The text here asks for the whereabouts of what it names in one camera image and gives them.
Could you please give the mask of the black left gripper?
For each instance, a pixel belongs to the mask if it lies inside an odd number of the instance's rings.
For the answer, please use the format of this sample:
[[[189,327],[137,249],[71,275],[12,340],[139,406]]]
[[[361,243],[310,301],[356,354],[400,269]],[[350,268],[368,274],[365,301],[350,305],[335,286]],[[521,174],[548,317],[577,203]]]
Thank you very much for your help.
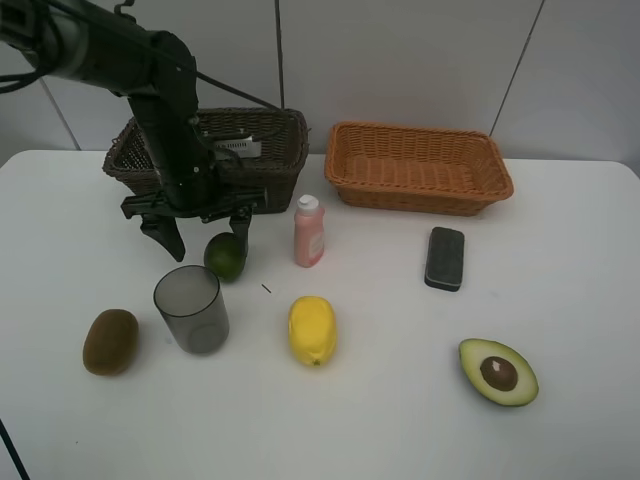
[[[216,164],[193,167],[186,176],[160,172],[161,188],[150,194],[126,197],[121,209],[127,219],[140,216],[140,230],[182,262],[185,245],[175,219],[200,218],[204,223],[230,217],[229,225],[248,255],[252,213],[267,205],[264,187],[224,183]]]

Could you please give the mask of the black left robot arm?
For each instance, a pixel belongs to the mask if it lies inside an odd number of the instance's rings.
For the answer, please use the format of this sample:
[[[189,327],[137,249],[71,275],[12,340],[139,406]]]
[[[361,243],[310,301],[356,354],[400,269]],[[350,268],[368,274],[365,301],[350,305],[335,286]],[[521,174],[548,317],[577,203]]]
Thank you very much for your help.
[[[2,76],[2,93],[50,75],[127,99],[159,180],[157,191],[121,204],[126,218],[140,217],[145,235],[182,261],[177,219],[226,218],[241,248],[248,247],[252,214],[266,192],[221,179],[219,160],[240,158],[200,129],[196,83],[203,75],[177,36],[88,1],[4,1],[1,40],[33,67]]]

